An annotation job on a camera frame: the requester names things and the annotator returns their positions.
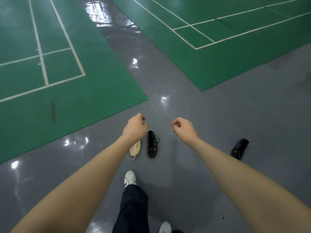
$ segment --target black sneaker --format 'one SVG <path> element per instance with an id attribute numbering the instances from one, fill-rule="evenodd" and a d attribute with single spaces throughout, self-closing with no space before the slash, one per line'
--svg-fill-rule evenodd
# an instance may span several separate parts
<path id="1" fill-rule="evenodd" d="M 158 137 L 159 141 L 156 141 L 156 135 L 153 131 L 149 131 L 147 133 L 147 154 L 149 158 L 154 158 L 158 151 L 158 143 L 160 142 L 160 138 Z"/>
<path id="2" fill-rule="evenodd" d="M 247 139 L 243 138 L 239 140 L 236 146 L 232 149 L 231 156 L 238 160 L 241 160 L 248 144 L 249 141 Z"/>

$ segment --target dark pants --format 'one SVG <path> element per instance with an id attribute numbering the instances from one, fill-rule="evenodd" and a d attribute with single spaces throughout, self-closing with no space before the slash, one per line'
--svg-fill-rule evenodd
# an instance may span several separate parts
<path id="1" fill-rule="evenodd" d="M 149 233 L 148 196 L 139 186 L 131 184 L 125 188 L 112 233 Z"/>

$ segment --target person's left arm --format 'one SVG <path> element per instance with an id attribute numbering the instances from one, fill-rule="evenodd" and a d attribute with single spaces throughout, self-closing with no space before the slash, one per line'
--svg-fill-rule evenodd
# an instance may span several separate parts
<path id="1" fill-rule="evenodd" d="M 122 136 L 41 200 L 11 231 L 85 232 L 126 152 L 148 131 L 146 118 L 132 117 Z"/>

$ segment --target glossy gray floor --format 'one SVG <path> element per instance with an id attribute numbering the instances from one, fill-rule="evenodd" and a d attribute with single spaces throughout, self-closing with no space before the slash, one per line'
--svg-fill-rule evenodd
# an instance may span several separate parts
<path id="1" fill-rule="evenodd" d="M 158 155 L 147 157 L 143 139 L 137 159 L 124 158 L 87 232 L 111 232 L 128 170 L 149 195 L 151 233 L 163 221 L 185 233 L 249 232 L 197 154 L 172 133 L 176 117 L 226 153 L 247 138 L 243 162 L 311 207 L 311 44 L 200 92 L 110 0 L 79 1 L 149 101 L 1 164 L 1 232 L 114 142 L 138 112 L 160 137 Z"/>

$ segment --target forearm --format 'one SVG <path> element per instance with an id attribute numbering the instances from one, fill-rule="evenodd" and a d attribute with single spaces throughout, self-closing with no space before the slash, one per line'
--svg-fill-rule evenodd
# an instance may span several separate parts
<path id="1" fill-rule="evenodd" d="M 121 136 L 41 200 L 12 232 L 85 232 L 132 145 Z"/>
<path id="2" fill-rule="evenodd" d="M 200 139 L 190 146 L 254 231 L 310 232 L 310 209 L 283 187 Z"/>

